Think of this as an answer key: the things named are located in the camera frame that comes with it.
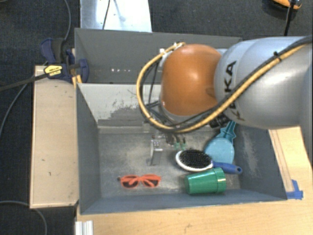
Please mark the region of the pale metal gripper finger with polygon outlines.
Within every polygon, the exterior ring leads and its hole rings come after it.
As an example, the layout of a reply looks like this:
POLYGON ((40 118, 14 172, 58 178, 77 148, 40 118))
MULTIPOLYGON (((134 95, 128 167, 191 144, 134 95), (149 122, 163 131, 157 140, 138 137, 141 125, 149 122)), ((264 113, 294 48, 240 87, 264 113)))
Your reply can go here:
POLYGON ((160 164, 163 147, 159 141, 151 141, 150 166, 160 164))

